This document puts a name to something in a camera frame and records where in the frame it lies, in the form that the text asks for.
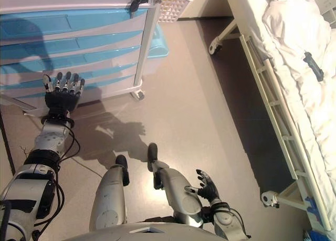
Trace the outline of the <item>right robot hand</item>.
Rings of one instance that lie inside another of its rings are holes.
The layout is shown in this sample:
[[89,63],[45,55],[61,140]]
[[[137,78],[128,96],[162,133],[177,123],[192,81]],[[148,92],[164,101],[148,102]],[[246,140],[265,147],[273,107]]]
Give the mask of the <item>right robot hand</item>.
[[214,199],[219,199],[219,193],[217,187],[211,177],[204,171],[196,169],[198,179],[200,180],[200,188],[192,187],[187,185],[184,187],[184,190],[190,194],[196,194],[209,202],[212,202]]

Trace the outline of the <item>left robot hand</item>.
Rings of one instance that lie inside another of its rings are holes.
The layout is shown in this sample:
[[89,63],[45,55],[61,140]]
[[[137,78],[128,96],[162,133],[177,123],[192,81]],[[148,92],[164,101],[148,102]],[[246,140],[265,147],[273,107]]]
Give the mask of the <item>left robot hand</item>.
[[45,103],[49,112],[66,115],[77,107],[85,80],[77,73],[72,74],[68,71],[65,75],[57,73],[54,81],[49,75],[43,75],[43,84],[46,90]]

